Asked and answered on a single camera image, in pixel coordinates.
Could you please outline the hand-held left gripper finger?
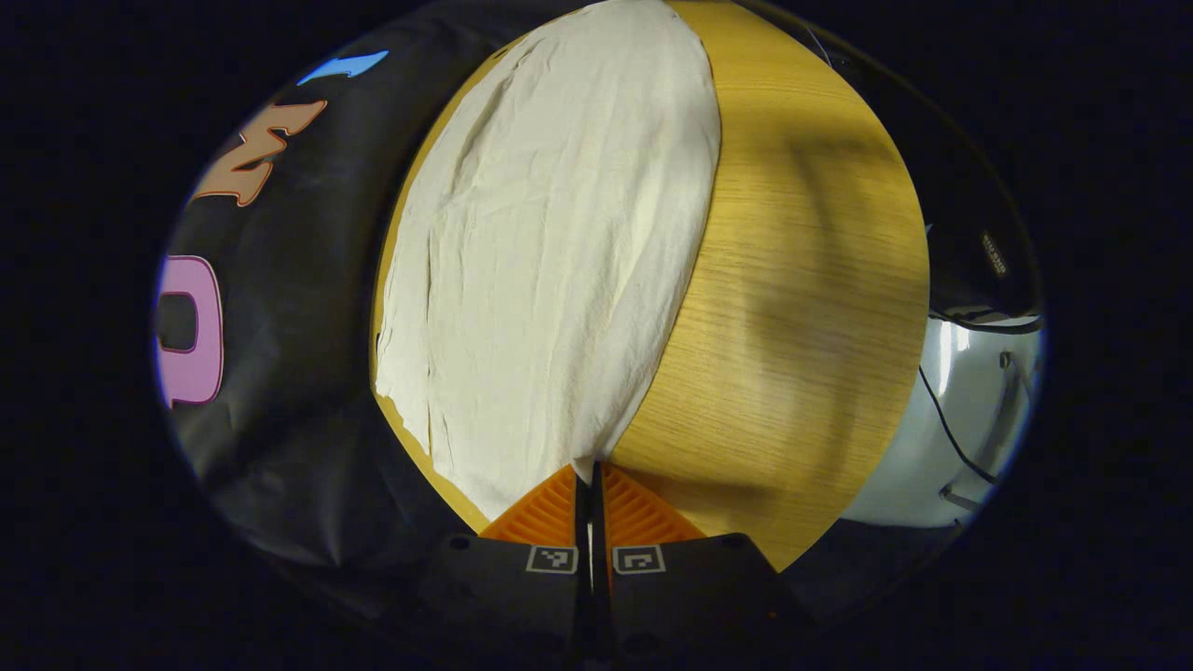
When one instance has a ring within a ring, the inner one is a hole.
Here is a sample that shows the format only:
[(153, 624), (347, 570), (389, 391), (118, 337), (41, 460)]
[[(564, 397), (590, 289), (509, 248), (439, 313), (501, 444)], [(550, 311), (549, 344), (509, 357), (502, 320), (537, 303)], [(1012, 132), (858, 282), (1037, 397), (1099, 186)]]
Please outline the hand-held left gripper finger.
[(453, 665), (571, 670), (591, 592), (587, 487), (564, 466), (478, 534), (455, 534), (418, 581), (413, 629)]
[(593, 470), (596, 603), (616, 670), (746, 670), (811, 615), (742, 533), (707, 535), (628, 470)]

